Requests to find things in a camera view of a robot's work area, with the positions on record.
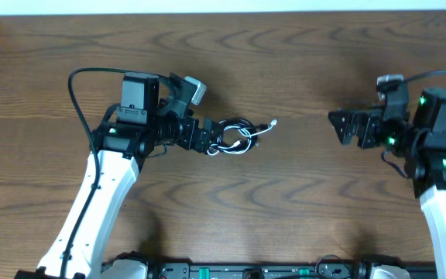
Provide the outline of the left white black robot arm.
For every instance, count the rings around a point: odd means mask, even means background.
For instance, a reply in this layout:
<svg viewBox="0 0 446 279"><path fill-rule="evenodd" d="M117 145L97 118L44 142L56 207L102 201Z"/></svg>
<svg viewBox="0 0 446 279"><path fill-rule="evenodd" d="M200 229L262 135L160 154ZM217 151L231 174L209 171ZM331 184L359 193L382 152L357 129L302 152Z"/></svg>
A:
<svg viewBox="0 0 446 279"><path fill-rule="evenodd" d="M35 271L17 278L156 278L155 264L129 257L103 264L115 220L144 162L156 146L178 145L206 153L221 126L200 122L190 105L207 90L193 77L122 72L120 102L110 105L100 125L86 129L91 153L84 179L63 227Z"/></svg>

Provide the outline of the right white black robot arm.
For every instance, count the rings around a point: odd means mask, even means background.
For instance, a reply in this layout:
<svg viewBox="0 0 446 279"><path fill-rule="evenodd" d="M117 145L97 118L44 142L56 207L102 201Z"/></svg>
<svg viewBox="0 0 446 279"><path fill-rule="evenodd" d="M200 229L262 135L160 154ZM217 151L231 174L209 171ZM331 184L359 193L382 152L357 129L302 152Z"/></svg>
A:
<svg viewBox="0 0 446 279"><path fill-rule="evenodd" d="M446 278L446 89L424 89L414 116L407 110L405 85L383 85L378 91L383 105L329 112L328 119L341 143L357 137L362 149L382 146L405 160L398 172L413 182L430 231L437 276Z"/></svg>

